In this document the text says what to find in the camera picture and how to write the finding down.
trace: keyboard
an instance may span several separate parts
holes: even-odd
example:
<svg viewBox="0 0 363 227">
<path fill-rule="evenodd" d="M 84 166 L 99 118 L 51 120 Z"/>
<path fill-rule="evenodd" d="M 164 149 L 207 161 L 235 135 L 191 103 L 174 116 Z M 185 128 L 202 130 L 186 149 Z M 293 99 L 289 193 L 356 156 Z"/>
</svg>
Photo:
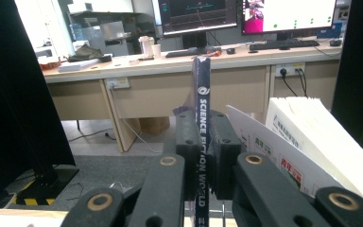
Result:
<svg viewBox="0 0 363 227">
<path fill-rule="evenodd" d="M 309 47 L 318 46 L 318 42 L 314 40 L 287 40 L 287 41 L 270 41 L 266 44 L 252 44 L 250 45 L 250 50 L 266 50 L 266 49 L 289 49 L 297 47 Z"/>
<path fill-rule="evenodd" d="M 169 52 L 166 54 L 166 58 L 177 58 L 177 57 L 185 57 L 185 56 L 197 56 L 197 55 L 203 55 L 207 54 L 208 51 L 217 51 L 221 48 L 192 48 L 187 50 L 179 50 L 174 52 Z"/>
</svg>

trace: gray floor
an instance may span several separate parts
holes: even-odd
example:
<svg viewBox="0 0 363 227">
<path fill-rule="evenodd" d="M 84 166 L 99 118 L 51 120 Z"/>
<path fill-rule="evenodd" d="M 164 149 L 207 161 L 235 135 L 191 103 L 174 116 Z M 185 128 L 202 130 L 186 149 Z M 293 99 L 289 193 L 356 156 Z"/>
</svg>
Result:
<svg viewBox="0 0 363 227">
<path fill-rule="evenodd" d="M 110 186 L 112 183 L 116 183 L 118 187 L 121 185 L 120 187 L 125 191 L 139 182 L 143 182 L 150 159 L 162 153 L 166 139 L 175 138 L 175 118 L 170 117 L 169 120 L 170 127 L 168 130 L 157 136 L 140 133 L 140 138 L 136 139 L 130 150 L 123 153 L 118 150 L 116 141 L 113 140 L 114 133 L 110 120 L 79 121 L 80 131 L 76 121 L 62 121 L 79 173 L 51 205 L 24 206 L 13 204 L 9 208 L 66 211 L 77 203 L 77 198 L 97 186 Z M 89 164 L 89 160 L 94 160 L 95 163 Z M 27 181 L 29 180 L 16 182 L 9 187 L 9 191 L 21 190 Z M 223 201 L 217 201 L 215 196 L 210 196 L 211 217 L 222 217 L 222 203 Z M 189 206 L 187 202 L 185 204 L 186 216 L 191 214 Z M 224 207 L 225 216 L 231 218 L 233 216 L 231 203 L 225 201 Z"/>
</svg>

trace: wall socket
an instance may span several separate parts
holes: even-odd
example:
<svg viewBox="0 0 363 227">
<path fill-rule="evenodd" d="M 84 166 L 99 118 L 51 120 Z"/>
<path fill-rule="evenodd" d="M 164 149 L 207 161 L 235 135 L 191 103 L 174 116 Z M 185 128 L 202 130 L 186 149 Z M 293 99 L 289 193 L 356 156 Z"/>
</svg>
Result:
<svg viewBox="0 0 363 227">
<path fill-rule="evenodd" d="M 305 72 L 305 63 L 297 62 L 297 63 L 286 63 L 286 64 L 276 64 L 276 72 L 275 77 L 281 77 L 281 69 L 286 70 L 286 76 L 298 76 L 299 74 L 296 72 L 296 69 L 302 69 L 302 73 Z"/>
<path fill-rule="evenodd" d="M 128 78 L 106 79 L 106 84 L 107 88 L 111 90 L 130 87 Z"/>
</svg>

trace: computer monitor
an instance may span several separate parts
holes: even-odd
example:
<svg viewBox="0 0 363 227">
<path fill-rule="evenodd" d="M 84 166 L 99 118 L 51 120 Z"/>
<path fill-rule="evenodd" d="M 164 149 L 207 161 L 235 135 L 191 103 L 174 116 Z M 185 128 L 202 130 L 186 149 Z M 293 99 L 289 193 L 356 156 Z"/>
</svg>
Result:
<svg viewBox="0 0 363 227">
<path fill-rule="evenodd" d="M 153 0 L 164 37 L 197 34 L 237 26 L 236 0 Z"/>
<path fill-rule="evenodd" d="M 337 0 L 242 1 L 242 35 L 332 27 Z"/>
</svg>

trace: wooden desk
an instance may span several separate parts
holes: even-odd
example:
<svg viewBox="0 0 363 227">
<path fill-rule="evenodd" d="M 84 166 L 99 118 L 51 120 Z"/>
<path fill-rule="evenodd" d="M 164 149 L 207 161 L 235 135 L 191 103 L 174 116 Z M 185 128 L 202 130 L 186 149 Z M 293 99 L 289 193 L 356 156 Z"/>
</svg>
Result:
<svg viewBox="0 0 363 227">
<path fill-rule="evenodd" d="M 264 50 L 249 54 L 246 46 L 236 54 L 223 53 L 211 61 L 211 109 L 225 112 L 225 105 L 264 116 L 271 96 L 291 96 L 275 78 L 275 64 L 305 62 L 308 94 L 331 106 L 341 47 L 320 43 L 317 48 Z M 45 80 L 61 120 L 112 121 L 118 146 L 127 151 L 140 130 L 138 118 L 170 116 L 191 90 L 192 58 L 164 57 L 129 65 L 139 56 L 113 58 L 77 72 L 44 71 Z M 127 78 L 130 87 L 110 90 L 106 79 Z"/>
<path fill-rule="evenodd" d="M 38 221 L 37 218 L 41 218 L 41 221 L 44 221 L 42 218 L 54 218 L 56 219 L 56 223 L 61 223 L 66 217 L 67 212 L 64 211 L 43 211 L 43 210 L 15 210 L 15 209 L 0 209 L 0 226 L 5 226 L 4 224 L 10 223 L 11 220 L 14 220 L 13 217 L 24 217 L 24 220 L 34 218 L 33 221 Z M 184 227 L 191 227 L 190 218 L 184 218 Z M 221 227 L 222 219 L 221 218 L 211 218 L 210 219 L 211 227 Z M 227 218 L 226 226 L 228 227 L 236 227 L 234 219 Z"/>
</svg>

